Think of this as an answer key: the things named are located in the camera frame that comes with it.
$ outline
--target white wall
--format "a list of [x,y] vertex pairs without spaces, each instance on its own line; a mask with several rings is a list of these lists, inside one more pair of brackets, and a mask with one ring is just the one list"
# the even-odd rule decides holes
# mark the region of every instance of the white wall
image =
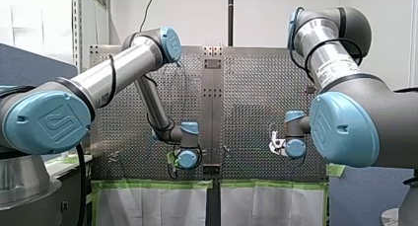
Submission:
[[[138,32],[149,0],[110,0],[110,41]],[[227,43],[227,0],[154,0],[144,30],[171,26],[186,45]]]
[[0,0],[0,42],[73,63],[71,0]]
[[296,8],[338,7],[339,0],[235,0],[235,46],[286,47]]
[[341,5],[362,11],[372,27],[372,47],[361,68],[380,76],[391,89],[407,87],[414,69],[414,0],[341,0]]

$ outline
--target pegboard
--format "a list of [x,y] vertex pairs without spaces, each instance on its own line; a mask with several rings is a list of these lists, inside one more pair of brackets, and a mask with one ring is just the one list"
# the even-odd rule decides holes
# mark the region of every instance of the pegboard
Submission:
[[[203,163],[221,164],[224,179],[325,182],[325,164],[310,138],[304,163],[274,155],[268,148],[269,130],[278,130],[284,138],[285,113],[308,112],[314,97],[306,93],[310,81],[286,49],[218,47],[216,55],[208,49],[183,47],[183,67],[167,65],[152,73],[166,112],[177,123],[199,122],[201,145],[212,150]],[[119,46],[91,46],[91,65],[119,51]],[[213,60],[220,60],[219,68],[208,67],[217,66]],[[211,131],[206,131],[208,122]],[[171,147],[152,140],[145,107],[133,85],[98,111],[91,137],[94,179],[169,178],[166,153]],[[179,173],[180,179],[203,179],[201,168]]]
[[[120,46],[92,45],[91,66],[120,52]],[[200,124],[201,59],[193,49],[184,52],[181,66],[166,65],[151,77],[158,84],[160,98],[168,115],[176,123],[198,121]],[[92,127],[91,151],[94,179],[169,180],[167,153],[172,146],[155,141],[146,118],[146,109],[135,86],[131,84],[97,111]],[[179,180],[201,180],[202,169],[179,171]]]
[[222,178],[325,182],[325,163],[309,136],[305,160],[289,160],[268,149],[271,129],[285,137],[285,113],[309,113],[314,97],[307,93],[312,84],[288,51],[226,47],[223,62]]

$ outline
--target light blue joint cap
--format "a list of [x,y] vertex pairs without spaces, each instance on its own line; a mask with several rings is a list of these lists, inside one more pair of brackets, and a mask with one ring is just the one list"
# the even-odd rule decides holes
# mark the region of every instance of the light blue joint cap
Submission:
[[361,168],[378,159],[376,127],[350,97],[337,92],[317,96],[311,105],[310,123],[314,146],[331,163]]
[[199,124],[195,121],[182,122],[180,128],[181,130],[190,134],[194,134],[194,135],[199,134]]
[[177,32],[171,27],[160,28],[161,42],[169,63],[177,62],[181,58],[181,43]]
[[305,116],[303,111],[288,111],[285,116],[285,122],[289,122]]
[[3,133],[17,150],[57,154],[74,148],[90,129],[90,112],[75,95],[45,91],[22,98],[6,114]]
[[307,153],[307,146],[300,139],[292,139],[286,143],[286,154],[292,159],[300,159]]
[[191,169],[197,163],[197,156],[190,150],[184,150],[178,154],[177,162],[182,168]]

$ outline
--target robot logo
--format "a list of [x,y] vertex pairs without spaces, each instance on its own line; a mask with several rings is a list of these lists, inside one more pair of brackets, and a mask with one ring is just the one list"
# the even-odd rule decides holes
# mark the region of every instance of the robot logo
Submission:
[[60,143],[82,127],[69,105],[60,106],[38,119],[39,125],[55,142]]

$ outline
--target robotic arm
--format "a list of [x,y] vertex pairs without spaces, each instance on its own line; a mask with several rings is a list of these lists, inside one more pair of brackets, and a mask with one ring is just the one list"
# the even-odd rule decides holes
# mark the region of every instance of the robotic arm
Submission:
[[318,95],[310,116],[287,113],[287,144],[310,133],[329,162],[416,169],[418,95],[394,93],[379,77],[360,70],[371,34],[366,17],[352,8],[297,10],[288,48],[305,59]]
[[[159,140],[198,146],[197,123],[175,126],[164,111],[156,85],[144,76],[178,62],[180,56],[176,32],[160,28],[130,36],[118,55],[71,80],[57,78],[29,91],[11,88],[2,92],[0,155],[16,151],[55,154],[75,147],[90,129],[96,110],[133,82]],[[197,158],[190,155],[184,157],[185,162],[193,165]]]

